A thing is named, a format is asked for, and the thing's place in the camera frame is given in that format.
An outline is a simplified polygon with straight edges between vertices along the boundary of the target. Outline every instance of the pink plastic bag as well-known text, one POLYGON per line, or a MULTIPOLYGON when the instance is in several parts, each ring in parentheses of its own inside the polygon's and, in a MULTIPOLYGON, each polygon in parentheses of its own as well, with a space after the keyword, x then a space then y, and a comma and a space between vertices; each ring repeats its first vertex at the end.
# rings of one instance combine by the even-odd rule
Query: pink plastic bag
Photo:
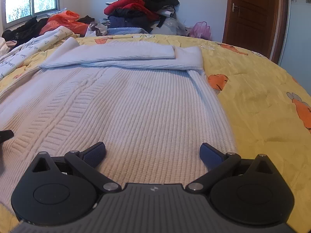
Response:
POLYGON ((209 40, 211 37, 211 28, 207 26, 207 22, 196 23, 190 31, 189 37, 203 38, 209 40))

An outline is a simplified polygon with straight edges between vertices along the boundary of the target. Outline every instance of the red plastic bag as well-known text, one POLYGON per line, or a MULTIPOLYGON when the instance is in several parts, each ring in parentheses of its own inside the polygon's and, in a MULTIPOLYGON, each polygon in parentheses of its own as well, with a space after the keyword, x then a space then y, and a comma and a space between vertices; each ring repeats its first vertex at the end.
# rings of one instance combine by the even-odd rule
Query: red plastic bag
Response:
POLYGON ((85 34, 89 25, 77 22, 76 20, 79 17, 79 14, 70 10, 54 15, 49 18, 47 24, 41 29, 40 35, 43 35, 47 31, 55 30, 59 26, 65 26, 66 28, 72 30, 75 34, 85 34))
POLYGON ((211 28, 207 26, 207 22, 196 23, 190 31, 189 37, 203 38, 209 40, 211 37, 211 28))

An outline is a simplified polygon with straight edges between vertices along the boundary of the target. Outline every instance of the ribbed gray panel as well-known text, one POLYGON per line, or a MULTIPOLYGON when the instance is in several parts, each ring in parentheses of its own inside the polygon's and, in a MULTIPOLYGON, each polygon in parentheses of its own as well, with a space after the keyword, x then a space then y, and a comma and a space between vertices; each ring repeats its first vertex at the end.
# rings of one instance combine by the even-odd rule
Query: ribbed gray panel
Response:
POLYGON ((293 233, 286 224, 268 229, 235 225, 220 217, 203 195, 189 194, 180 184, 128 184, 105 194, 84 218, 57 227, 21 223, 12 233, 293 233))

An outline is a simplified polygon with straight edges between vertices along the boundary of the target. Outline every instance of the wooden door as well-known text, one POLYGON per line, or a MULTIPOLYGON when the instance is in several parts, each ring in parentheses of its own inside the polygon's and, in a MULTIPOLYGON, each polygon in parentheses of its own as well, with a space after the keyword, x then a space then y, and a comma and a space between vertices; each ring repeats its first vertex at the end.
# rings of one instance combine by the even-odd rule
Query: wooden door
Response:
POLYGON ((270 57, 278 0, 228 0, 224 43, 270 57))

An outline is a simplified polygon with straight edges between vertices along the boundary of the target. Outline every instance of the white printed fabric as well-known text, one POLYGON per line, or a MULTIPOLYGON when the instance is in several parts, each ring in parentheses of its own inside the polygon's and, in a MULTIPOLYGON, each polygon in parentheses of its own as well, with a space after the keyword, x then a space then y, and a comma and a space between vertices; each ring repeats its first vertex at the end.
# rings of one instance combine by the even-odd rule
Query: white printed fabric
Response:
POLYGON ((11 52, 2 56, 0 59, 0 80, 19 68, 21 64, 30 56, 40 51, 46 51, 57 41, 64 39, 74 33, 64 26, 60 26, 53 31, 46 32, 42 36, 33 38, 11 52))

